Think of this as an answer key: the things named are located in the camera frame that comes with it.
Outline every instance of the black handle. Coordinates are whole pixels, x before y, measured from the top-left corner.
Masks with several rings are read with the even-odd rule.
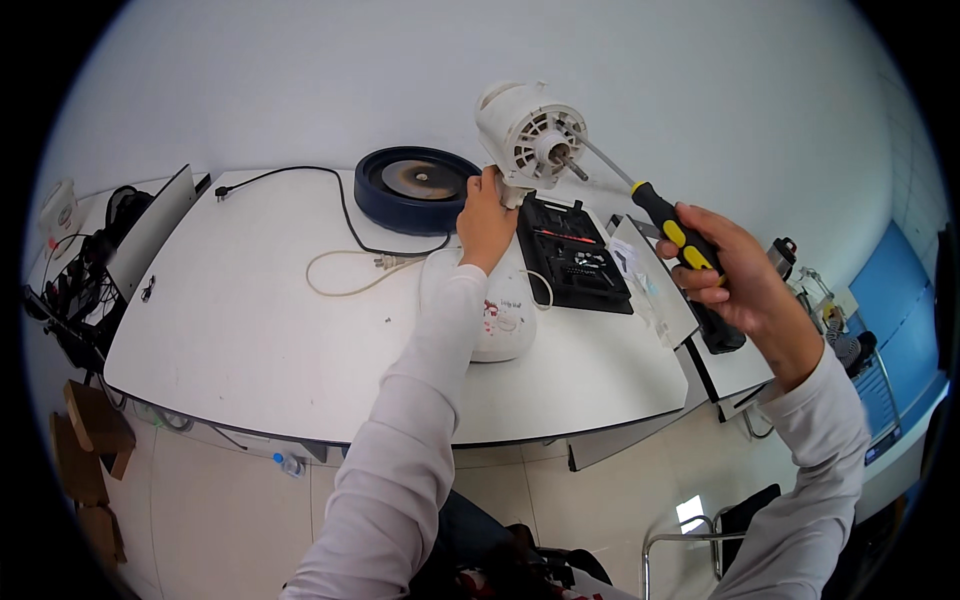
[[[653,219],[663,235],[680,249],[677,258],[689,269],[715,269],[720,275],[717,285],[723,285],[727,278],[717,259],[717,250],[700,233],[687,228],[677,218],[677,211],[668,201],[654,191],[649,181],[638,181],[631,194],[634,204],[643,208]]]

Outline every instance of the water bottle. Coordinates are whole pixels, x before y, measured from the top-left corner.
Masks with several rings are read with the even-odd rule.
[[[284,456],[278,452],[277,454],[274,454],[274,462],[280,465],[280,468],[283,469],[283,472],[291,477],[303,476],[303,463],[297,460],[297,457],[293,454],[287,454]]]

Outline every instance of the human hand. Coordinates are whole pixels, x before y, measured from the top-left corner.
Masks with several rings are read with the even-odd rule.
[[[816,368],[823,340],[793,298],[754,236],[729,219],[699,206],[677,203],[677,216],[717,249],[727,284],[717,287],[716,271],[673,268],[673,280],[691,300],[702,302],[751,337],[785,391],[800,385]],[[677,245],[657,243],[660,258],[674,258]]]
[[[488,276],[507,251],[516,231],[519,209],[508,210],[500,204],[496,176],[491,165],[480,177],[467,180],[467,204],[457,217],[457,235],[464,247],[462,265],[476,265]]]

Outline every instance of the black chair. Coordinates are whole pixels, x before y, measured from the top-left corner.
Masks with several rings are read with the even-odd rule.
[[[707,516],[697,515],[680,524],[683,527],[688,523],[702,520],[709,528],[708,534],[659,534],[650,538],[643,546],[643,600],[650,600],[650,549],[654,542],[709,541],[710,556],[713,558],[713,576],[720,581],[733,564],[754,515],[779,496],[780,485],[773,484],[735,506],[721,509],[713,520]]]

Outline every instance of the white sleeve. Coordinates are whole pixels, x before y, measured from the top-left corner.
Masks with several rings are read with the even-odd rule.
[[[458,267],[439,293],[380,380],[334,480],[320,538],[281,599],[398,598],[429,556],[453,484],[450,438],[487,276]]]
[[[793,452],[797,484],[756,513],[710,598],[819,598],[850,537],[863,487],[866,415],[826,344],[813,374],[760,410]]]

